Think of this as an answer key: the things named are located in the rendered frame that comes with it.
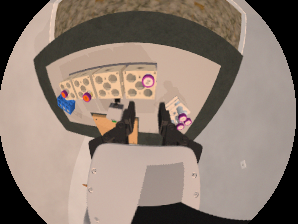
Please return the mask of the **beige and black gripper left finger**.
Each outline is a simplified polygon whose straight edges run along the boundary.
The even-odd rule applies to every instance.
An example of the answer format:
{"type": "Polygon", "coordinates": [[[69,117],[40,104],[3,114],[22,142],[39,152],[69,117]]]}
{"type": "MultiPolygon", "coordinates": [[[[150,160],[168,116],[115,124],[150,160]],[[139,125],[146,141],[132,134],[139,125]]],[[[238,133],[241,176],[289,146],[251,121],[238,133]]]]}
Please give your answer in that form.
{"type": "Polygon", "coordinates": [[[121,121],[118,121],[114,128],[104,133],[103,136],[99,136],[89,141],[88,145],[91,160],[96,148],[103,143],[129,144],[129,135],[132,134],[134,129],[135,116],[135,102],[130,101],[128,108],[124,109],[121,121]]]}

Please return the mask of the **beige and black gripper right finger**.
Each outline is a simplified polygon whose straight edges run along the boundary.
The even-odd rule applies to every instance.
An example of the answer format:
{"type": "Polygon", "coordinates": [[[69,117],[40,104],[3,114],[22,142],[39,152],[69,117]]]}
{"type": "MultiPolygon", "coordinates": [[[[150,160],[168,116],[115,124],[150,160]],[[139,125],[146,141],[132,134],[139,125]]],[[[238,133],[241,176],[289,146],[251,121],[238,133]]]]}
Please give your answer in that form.
{"type": "Polygon", "coordinates": [[[163,137],[162,146],[163,144],[164,146],[176,146],[176,143],[177,146],[187,146],[194,151],[197,163],[199,163],[203,149],[202,145],[191,139],[189,140],[186,135],[177,130],[176,125],[171,122],[170,113],[169,110],[166,110],[165,102],[159,104],[158,127],[159,133],[163,137]]]}

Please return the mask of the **blue tube rack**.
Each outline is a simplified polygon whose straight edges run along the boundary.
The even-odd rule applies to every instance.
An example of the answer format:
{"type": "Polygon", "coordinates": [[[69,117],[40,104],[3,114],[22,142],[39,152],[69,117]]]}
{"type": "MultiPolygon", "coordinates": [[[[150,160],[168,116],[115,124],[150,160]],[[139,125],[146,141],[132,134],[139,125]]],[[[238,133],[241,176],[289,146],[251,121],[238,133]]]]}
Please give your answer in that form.
{"type": "Polygon", "coordinates": [[[65,98],[62,98],[62,95],[60,94],[58,97],[57,97],[57,101],[58,101],[58,106],[60,107],[60,108],[62,108],[63,109],[63,107],[65,108],[65,109],[63,109],[64,111],[66,111],[67,113],[69,113],[70,115],[71,115],[71,113],[74,111],[74,109],[75,109],[75,100],[65,100],[65,98]],[[64,99],[64,100],[63,100],[64,99]],[[63,101],[62,101],[63,100],[63,101]],[[69,102],[70,102],[70,104],[69,104],[69,102]],[[64,104],[65,105],[64,105],[64,104]],[[61,105],[61,106],[60,106],[61,105]],[[69,110],[69,112],[67,111],[67,110],[69,110]]]}

